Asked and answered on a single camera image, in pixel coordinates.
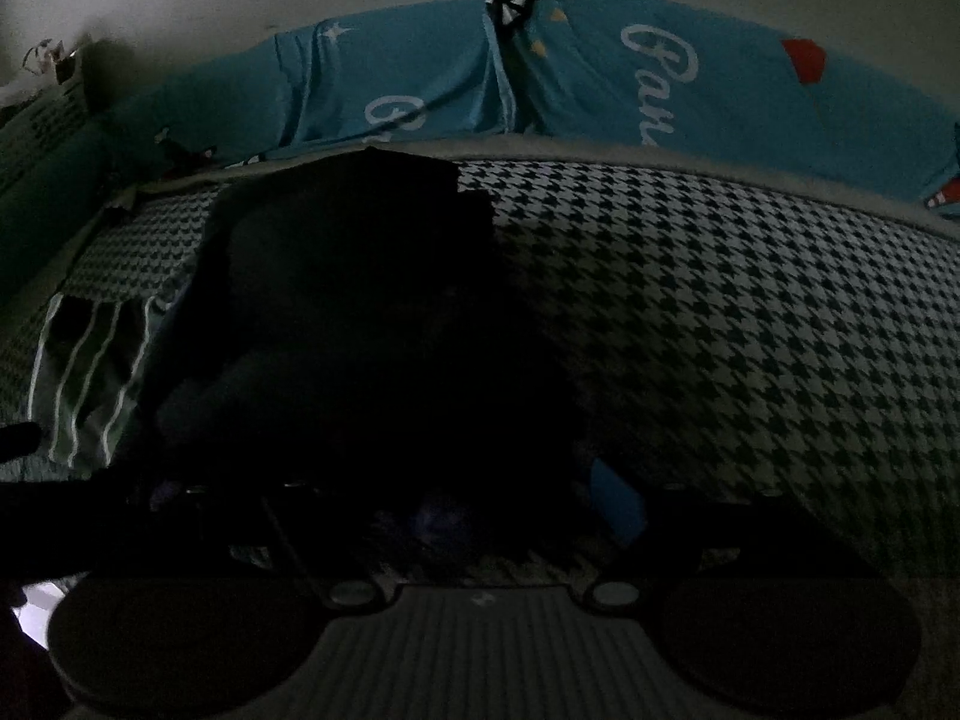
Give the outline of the blue printed pillow right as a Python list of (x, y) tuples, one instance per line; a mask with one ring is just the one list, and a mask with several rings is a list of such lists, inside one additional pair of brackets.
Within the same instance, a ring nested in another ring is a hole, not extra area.
[(810, 37), (669, 0), (487, 0), (519, 130), (958, 210), (958, 115)]

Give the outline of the blue printed pillow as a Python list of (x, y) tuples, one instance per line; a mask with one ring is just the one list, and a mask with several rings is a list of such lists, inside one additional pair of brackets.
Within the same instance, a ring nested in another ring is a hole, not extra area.
[(669, 0), (487, 0), (519, 130), (958, 210), (958, 115), (810, 37)]
[(119, 104), (110, 120), (161, 166), (500, 135), (517, 104), (485, 0), (363, 11), (280, 32)]

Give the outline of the striped dark garment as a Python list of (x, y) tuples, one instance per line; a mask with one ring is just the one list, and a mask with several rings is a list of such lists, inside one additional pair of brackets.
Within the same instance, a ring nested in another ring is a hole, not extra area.
[(43, 428), (43, 457), (76, 473), (110, 465), (169, 309), (171, 302), (160, 296), (123, 301), (53, 296), (25, 401), (25, 417)]

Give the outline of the houndstooth bed sheet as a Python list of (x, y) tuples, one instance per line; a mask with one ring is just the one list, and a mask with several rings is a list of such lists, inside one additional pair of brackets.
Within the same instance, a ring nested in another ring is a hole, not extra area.
[(560, 309), (690, 367), (732, 491), (957, 511), (955, 216), (556, 149), (455, 164)]

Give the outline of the perforated storage basket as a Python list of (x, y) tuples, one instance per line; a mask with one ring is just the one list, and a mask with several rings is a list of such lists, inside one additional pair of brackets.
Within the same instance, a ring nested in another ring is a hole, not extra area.
[(52, 160), (73, 160), (94, 128), (85, 89), (86, 46), (44, 39), (2, 86), (2, 195), (41, 176)]

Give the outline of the blue printed pillow left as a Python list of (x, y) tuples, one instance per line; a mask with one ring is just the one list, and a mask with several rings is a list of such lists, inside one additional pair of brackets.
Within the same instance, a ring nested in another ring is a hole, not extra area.
[(280, 32), (119, 104), (110, 120), (161, 166), (500, 135), (517, 104), (485, 0), (363, 11)]

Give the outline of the black garment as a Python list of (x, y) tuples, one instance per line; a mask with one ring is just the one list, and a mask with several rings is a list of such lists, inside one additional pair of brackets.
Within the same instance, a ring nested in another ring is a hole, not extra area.
[(116, 475), (164, 528), (300, 571), (617, 566), (664, 399), (619, 239), (384, 149), (213, 205)]

